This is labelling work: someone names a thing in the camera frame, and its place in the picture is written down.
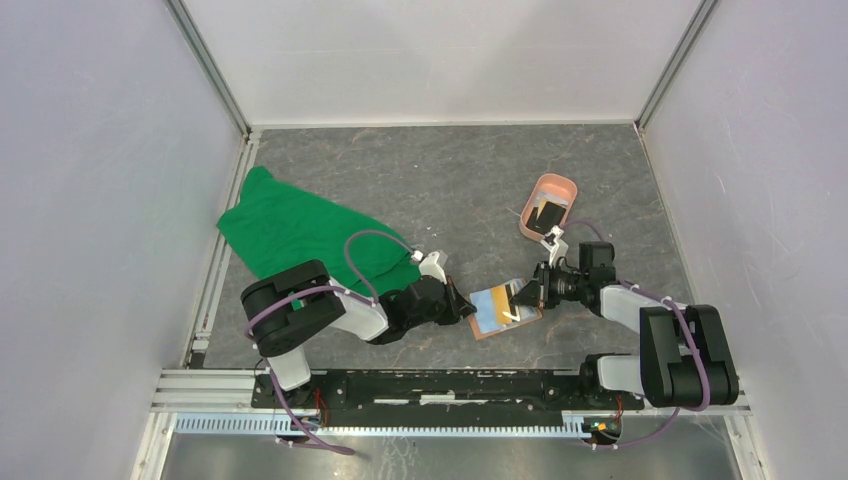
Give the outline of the tan leather card holder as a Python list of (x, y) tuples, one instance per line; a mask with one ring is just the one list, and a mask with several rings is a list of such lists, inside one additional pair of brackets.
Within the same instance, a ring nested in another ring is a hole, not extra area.
[(509, 280), (487, 290), (470, 294), (470, 302), (476, 312), (469, 317), (474, 337), (482, 340), (529, 324), (543, 317), (537, 307), (514, 306), (510, 300), (524, 286), (521, 278)]

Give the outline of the green cloth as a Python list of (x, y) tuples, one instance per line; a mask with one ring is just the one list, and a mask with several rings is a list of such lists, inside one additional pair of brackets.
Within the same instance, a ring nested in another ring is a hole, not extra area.
[(420, 278), (387, 225), (353, 209), (275, 179), (254, 167), (240, 200), (217, 227), (234, 253), (264, 279), (310, 260), (321, 261), (340, 284), (370, 297), (359, 270), (379, 294), (403, 290)]

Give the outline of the white diamond print card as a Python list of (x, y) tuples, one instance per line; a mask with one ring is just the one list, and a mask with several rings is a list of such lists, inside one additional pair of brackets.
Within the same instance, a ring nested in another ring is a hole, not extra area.
[(536, 196), (536, 204), (540, 209), (543, 209), (548, 203), (558, 205), (567, 209), (571, 204), (571, 199), (557, 195), (555, 192), (540, 191)]

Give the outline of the dark green VIP card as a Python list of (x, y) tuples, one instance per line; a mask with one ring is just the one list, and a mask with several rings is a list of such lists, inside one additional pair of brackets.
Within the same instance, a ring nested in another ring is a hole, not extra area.
[(536, 207), (532, 210), (529, 228), (539, 234), (546, 234), (552, 226), (560, 225), (567, 209), (548, 203), (543, 209)]

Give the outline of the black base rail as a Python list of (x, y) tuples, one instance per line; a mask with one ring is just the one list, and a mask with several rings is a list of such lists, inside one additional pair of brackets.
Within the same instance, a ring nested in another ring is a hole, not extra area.
[(564, 412), (614, 416), (645, 407), (632, 394), (552, 369), (330, 369), (285, 398), (293, 410), (327, 415), (328, 427), (557, 426)]

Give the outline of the pink oval tray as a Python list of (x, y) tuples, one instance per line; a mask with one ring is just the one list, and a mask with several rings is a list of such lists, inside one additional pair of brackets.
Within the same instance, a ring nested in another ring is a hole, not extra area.
[(520, 232), (532, 241), (541, 240), (554, 226), (565, 223), (577, 194), (572, 180), (554, 173), (543, 174), (520, 214)]

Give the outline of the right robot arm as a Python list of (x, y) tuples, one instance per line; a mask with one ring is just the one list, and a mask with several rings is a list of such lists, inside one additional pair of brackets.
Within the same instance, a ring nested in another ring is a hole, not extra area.
[(577, 265), (561, 259), (539, 263), (532, 279), (509, 300), (515, 307), (543, 310), (579, 303), (638, 335), (635, 354), (586, 357), (577, 382), (580, 400), (602, 408), (617, 393), (628, 393), (660, 408), (701, 411), (734, 404), (740, 385), (719, 311), (652, 296), (620, 280), (614, 259), (612, 244), (583, 242)]

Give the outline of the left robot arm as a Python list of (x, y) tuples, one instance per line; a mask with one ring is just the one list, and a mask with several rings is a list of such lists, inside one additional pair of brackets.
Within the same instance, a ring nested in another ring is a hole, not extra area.
[(246, 336), (270, 367), (278, 397), (295, 408), (313, 397), (303, 345), (321, 331), (335, 328), (385, 345), (421, 325), (450, 326), (477, 312), (429, 259), (419, 279), (377, 299), (344, 287), (321, 261), (310, 260), (249, 285), (240, 301), (248, 321)]

